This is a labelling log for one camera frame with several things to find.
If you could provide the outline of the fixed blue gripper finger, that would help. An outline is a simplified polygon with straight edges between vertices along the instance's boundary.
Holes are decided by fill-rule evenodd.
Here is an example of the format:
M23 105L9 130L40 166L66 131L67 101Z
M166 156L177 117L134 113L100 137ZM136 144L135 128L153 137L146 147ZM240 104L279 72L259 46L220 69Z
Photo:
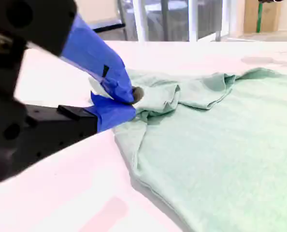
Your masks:
M92 106L27 105L25 166L134 118L132 105L91 94Z

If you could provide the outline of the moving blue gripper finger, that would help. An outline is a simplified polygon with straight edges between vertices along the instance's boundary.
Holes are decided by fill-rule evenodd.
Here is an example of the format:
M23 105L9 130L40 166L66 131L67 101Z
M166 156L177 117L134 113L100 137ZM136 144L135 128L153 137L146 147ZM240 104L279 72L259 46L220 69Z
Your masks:
M122 58L91 29L72 0L7 0L8 31L92 75L115 100L135 104L143 90L131 84Z

